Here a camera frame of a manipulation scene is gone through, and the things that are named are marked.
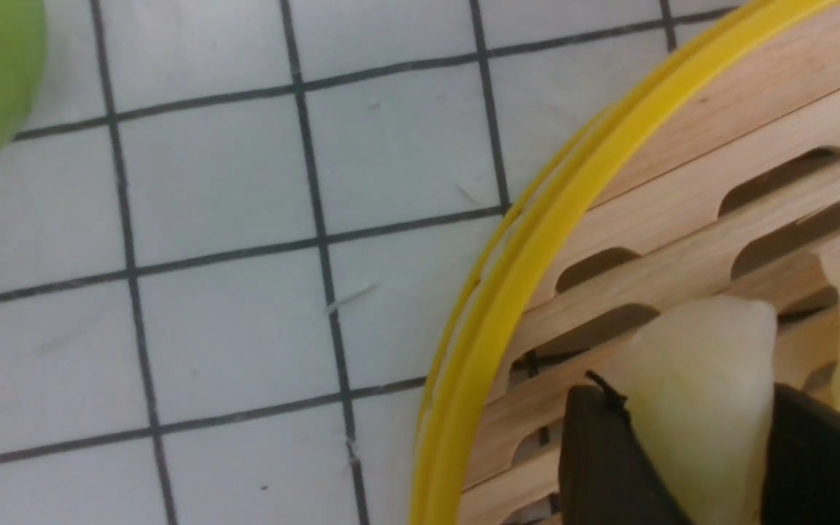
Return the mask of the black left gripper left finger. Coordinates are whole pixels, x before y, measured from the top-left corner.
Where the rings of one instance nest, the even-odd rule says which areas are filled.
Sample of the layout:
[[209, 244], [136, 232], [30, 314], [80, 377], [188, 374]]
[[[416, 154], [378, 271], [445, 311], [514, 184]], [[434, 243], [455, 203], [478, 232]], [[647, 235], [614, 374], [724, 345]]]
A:
[[626, 396], [596, 372], [567, 393], [558, 493], [564, 524], [690, 524], [634, 434]]

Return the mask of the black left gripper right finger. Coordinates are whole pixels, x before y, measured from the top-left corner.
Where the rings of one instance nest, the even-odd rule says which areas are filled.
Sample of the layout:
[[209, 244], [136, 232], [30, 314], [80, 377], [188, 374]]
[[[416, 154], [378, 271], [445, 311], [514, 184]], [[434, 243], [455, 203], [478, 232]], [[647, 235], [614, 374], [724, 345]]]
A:
[[774, 385], [763, 524], [840, 524], [840, 412]]

